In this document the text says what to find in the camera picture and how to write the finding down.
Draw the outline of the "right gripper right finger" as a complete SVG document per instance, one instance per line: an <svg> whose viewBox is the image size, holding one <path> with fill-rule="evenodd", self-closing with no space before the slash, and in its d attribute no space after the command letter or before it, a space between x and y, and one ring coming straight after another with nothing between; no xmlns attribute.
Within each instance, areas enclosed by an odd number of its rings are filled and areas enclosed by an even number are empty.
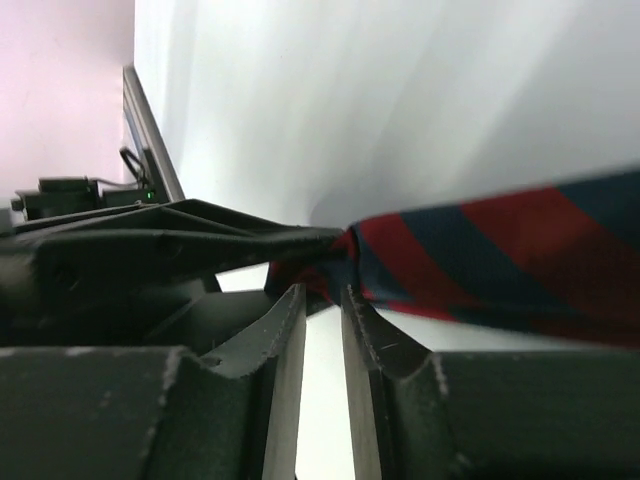
<svg viewBox="0 0 640 480"><path fill-rule="evenodd" d="M359 479L635 479L639 355L433 352L341 300Z"/></svg>

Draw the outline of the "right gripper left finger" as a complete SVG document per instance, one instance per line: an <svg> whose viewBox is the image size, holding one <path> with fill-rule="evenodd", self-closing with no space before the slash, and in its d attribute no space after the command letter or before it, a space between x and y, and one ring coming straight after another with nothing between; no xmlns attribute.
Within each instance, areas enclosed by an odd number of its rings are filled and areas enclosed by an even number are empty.
<svg viewBox="0 0 640 480"><path fill-rule="evenodd" d="M5 479L291 479L306 292L157 300L1 340Z"/></svg>

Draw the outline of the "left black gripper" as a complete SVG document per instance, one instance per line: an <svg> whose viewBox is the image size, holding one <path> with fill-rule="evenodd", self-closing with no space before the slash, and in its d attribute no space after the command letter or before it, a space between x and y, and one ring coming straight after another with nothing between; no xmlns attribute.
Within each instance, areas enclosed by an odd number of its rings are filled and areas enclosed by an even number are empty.
<svg viewBox="0 0 640 480"><path fill-rule="evenodd" d="M1 343L210 350L268 305L222 316L217 273L322 255L341 234L196 200L19 227L1 237Z"/></svg>

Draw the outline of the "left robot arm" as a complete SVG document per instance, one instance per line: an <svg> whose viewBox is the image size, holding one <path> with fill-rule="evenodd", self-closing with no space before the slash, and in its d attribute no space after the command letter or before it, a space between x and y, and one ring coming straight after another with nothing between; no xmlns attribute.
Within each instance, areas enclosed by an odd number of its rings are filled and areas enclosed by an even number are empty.
<svg viewBox="0 0 640 480"><path fill-rule="evenodd" d="M131 184L43 178L2 211L3 346L185 345L205 353L275 302L248 294L231 314L220 273L316 260L340 236L180 200L152 154L120 154Z"/></svg>

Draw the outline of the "red navy striped tie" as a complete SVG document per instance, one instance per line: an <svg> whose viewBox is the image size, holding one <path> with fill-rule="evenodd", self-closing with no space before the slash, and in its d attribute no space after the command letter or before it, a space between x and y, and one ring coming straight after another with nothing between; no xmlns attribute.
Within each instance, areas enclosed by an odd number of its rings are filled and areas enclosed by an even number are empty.
<svg viewBox="0 0 640 480"><path fill-rule="evenodd" d="M320 256L273 263L266 287L303 283L377 307L615 346L639 343L639 174L572 181L352 224Z"/></svg>

